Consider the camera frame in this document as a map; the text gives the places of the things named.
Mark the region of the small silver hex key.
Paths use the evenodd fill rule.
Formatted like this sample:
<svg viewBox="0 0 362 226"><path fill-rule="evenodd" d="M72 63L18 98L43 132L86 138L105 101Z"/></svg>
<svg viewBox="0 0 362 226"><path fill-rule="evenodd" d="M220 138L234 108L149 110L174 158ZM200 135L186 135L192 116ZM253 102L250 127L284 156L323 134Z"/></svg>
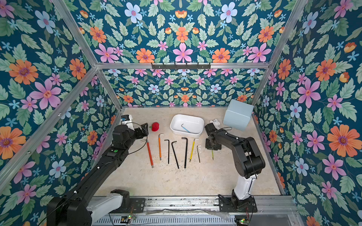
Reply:
<svg viewBox="0 0 362 226"><path fill-rule="evenodd" d="M198 161L199 161L199 163L201 163L201 159L200 159L200 148L201 148L201 145L198 145L198 146L197 146L197 155L198 155Z"/></svg>

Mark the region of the medium black hex key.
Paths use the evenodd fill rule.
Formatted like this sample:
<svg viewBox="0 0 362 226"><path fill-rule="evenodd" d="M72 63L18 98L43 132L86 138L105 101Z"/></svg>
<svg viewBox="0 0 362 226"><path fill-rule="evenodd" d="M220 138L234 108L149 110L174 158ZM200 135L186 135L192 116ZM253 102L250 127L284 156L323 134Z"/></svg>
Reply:
<svg viewBox="0 0 362 226"><path fill-rule="evenodd" d="M171 143L171 146L172 146L173 155L174 155L174 158L175 158L175 162L176 162L177 169L179 169L180 166L179 166L179 163L178 163L178 159L177 159L177 155L176 155L176 150L175 150L175 147L174 147L176 143L177 143L177 141L173 141L173 142Z"/></svg>

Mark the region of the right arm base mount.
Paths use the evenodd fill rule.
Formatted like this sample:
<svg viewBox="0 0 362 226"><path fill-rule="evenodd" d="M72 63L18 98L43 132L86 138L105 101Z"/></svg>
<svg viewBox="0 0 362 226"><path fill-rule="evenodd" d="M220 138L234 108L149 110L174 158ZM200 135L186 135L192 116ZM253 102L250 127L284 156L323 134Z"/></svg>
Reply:
<svg viewBox="0 0 362 226"><path fill-rule="evenodd" d="M218 195L218 201L220 212L255 213L258 211L254 196L250 196L244 200L239 200L234 191L232 191L232 195L230 197Z"/></svg>

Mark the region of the large black hex key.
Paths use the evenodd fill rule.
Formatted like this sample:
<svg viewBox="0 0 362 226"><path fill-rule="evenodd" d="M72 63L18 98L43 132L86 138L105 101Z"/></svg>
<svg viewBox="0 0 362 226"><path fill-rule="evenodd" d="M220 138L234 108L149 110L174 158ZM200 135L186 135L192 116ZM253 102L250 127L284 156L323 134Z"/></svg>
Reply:
<svg viewBox="0 0 362 226"><path fill-rule="evenodd" d="M182 137L182 140L185 140L185 156L184 156L184 169L187 168L187 157L188 157L188 138Z"/></svg>

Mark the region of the yellow handled hex key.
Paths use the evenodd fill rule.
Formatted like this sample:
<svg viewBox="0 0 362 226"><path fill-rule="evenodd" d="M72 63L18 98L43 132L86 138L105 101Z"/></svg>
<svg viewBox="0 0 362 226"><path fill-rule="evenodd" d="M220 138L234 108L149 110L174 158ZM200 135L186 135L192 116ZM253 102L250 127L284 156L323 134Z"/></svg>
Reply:
<svg viewBox="0 0 362 226"><path fill-rule="evenodd" d="M191 160L192 160L195 143L196 143L196 141L198 141L198 140L199 140L198 138L195 138L195 139L193 140L192 148L191 148L191 154L190 154L190 158L189 158L189 162L191 162Z"/></svg>

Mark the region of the thin black hex key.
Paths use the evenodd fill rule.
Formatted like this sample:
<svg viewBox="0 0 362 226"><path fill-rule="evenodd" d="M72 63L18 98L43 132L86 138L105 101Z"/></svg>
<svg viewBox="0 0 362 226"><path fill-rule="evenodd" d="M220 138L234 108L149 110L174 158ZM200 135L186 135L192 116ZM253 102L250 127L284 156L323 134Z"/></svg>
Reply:
<svg viewBox="0 0 362 226"><path fill-rule="evenodd" d="M165 142L167 142L167 164L170 164L170 140L169 139L165 139Z"/></svg>

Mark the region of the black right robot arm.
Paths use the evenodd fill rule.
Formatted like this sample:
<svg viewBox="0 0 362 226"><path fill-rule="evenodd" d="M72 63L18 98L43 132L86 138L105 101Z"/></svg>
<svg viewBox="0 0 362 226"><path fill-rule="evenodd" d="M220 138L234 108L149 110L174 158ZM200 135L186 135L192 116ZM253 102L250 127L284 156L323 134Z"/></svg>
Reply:
<svg viewBox="0 0 362 226"><path fill-rule="evenodd" d="M213 123L205 126L208 138L206 149L220 150L222 146L232 151L234 165L239 174L230 199L219 197L220 203L231 206L236 212L257 212L255 198L251 194L257 176L265 168L265 160L252 137L238 137L226 129L218 129Z"/></svg>

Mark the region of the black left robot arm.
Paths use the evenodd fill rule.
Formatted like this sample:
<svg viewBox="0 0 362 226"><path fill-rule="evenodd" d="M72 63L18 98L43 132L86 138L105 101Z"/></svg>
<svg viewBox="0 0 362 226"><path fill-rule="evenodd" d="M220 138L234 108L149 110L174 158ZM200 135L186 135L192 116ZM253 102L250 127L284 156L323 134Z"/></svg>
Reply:
<svg viewBox="0 0 362 226"><path fill-rule="evenodd" d="M53 198L47 205L48 226L91 226L119 208L130 210L130 193L113 190L108 196L92 202L105 180L124 162L135 140L147 137L148 124L135 129L127 124L115 127L112 144L102 154L96 166L69 192Z"/></svg>

